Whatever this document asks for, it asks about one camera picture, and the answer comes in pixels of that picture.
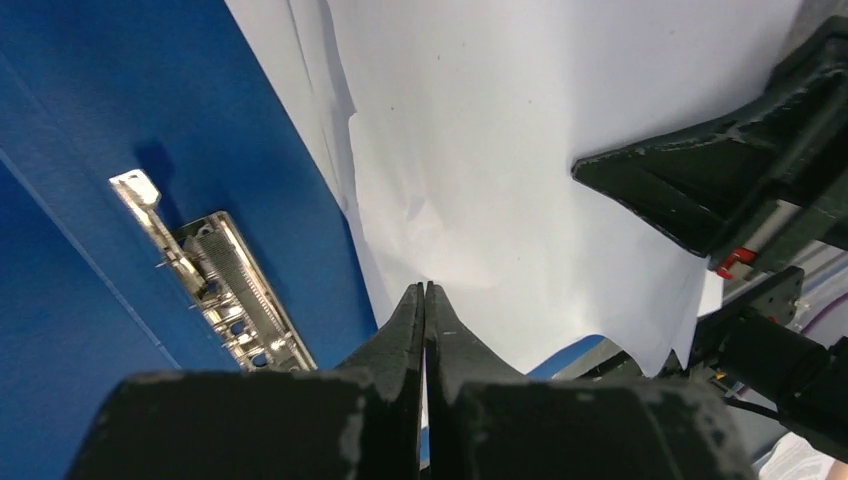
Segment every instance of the white cloth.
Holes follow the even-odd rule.
[[[602,334],[647,374],[688,357],[706,262],[571,164],[755,98],[798,3],[228,0],[378,322],[432,279],[521,371]]]

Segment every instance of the metal clip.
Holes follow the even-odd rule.
[[[172,234],[156,214],[161,195],[144,171],[131,170],[109,183],[243,369],[316,368],[227,212]]]

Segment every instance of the red clip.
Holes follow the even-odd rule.
[[[748,265],[753,262],[755,258],[757,258],[757,252],[753,252],[747,248],[737,248],[730,254],[730,256],[721,262],[721,265],[719,265],[716,269],[716,273],[721,278],[733,280],[733,274],[730,273],[730,269],[739,262]]]

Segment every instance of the purple cable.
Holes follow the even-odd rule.
[[[817,313],[816,316],[813,317],[812,320],[809,321],[809,323],[804,325],[804,328],[802,328],[799,333],[801,335],[806,336],[806,334],[809,333],[813,329],[813,327],[815,327],[816,325],[821,323],[821,321],[825,317],[830,315],[834,310],[836,310],[840,305],[842,305],[846,301],[848,301],[848,292],[843,293],[842,295],[837,297],[836,300],[828,303],[826,307],[822,308],[821,311],[819,313]],[[750,389],[751,389],[751,387],[746,385],[746,386],[740,388],[736,392],[736,396],[741,397],[742,395],[745,395],[746,393],[748,393],[748,390],[750,390]]]

